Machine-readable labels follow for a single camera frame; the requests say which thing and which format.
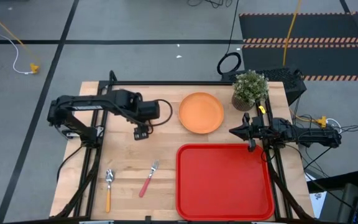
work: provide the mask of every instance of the metal spoon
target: metal spoon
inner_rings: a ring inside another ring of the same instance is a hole
[[[111,199],[111,182],[114,180],[114,172],[111,169],[106,171],[107,182],[107,199],[106,199],[106,212],[110,212],[110,199]]]

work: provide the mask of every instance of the plant pot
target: plant pot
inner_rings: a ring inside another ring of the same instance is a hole
[[[238,98],[236,98],[233,94],[233,96],[231,97],[231,103],[233,104],[233,106],[235,107],[235,109],[239,110],[239,111],[249,111],[251,110],[255,103],[249,103],[246,102],[244,100],[240,100]]]

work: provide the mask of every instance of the orange and black striped tape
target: orange and black striped tape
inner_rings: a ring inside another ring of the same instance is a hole
[[[247,44],[281,44],[287,38],[248,38],[243,40]],[[350,44],[358,43],[358,37],[322,37],[322,38],[289,38],[289,44]]]
[[[301,12],[298,13],[297,15],[301,15],[301,16],[309,16],[309,15],[354,15],[354,14],[358,14],[358,11],[354,11],[354,12]],[[293,15],[292,12],[287,12],[287,13],[240,13],[239,17],[243,17],[243,16],[289,16],[289,15]]]
[[[304,75],[305,81],[358,81],[358,75]]]
[[[285,44],[244,44],[246,48],[284,48]],[[288,48],[356,48],[358,44],[288,44]]]

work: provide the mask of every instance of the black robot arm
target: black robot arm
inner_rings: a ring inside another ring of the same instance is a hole
[[[160,117],[158,101],[143,101],[140,93],[113,90],[100,96],[61,96],[51,102],[47,120],[51,126],[66,126],[80,136],[85,146],[95,147],[97,129],[85,126],[73,116],[73,111],[87,110],[108,110],[127,118],[127,121],[137,125],[135,140],[148,138],[149,127],[145,122]]]
[[[249,141],[249,151],[256,147],[254,138],[263,139],[270,146],[284,147],[288,142],[296,142],[305,146],[320,143],[323,146],[336,148],[341,144],[341,135],[332,127],[299,128],[283,118],[273,118],[270,126],[263,126],[260,117],[252,118],[249,124],[249,114],[244,113],[242,125],[229,130],[230,133]]]

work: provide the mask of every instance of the red fork handle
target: red fork handle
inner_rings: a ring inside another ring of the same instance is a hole
[[[150,180],[151,180],[151,178],[147,178],[146,181],[144,182],[142,190],[140,190],[140,192],[139,192],[139,197],[143,197],[143,195],[146,193],[147,186],[149,185]]]

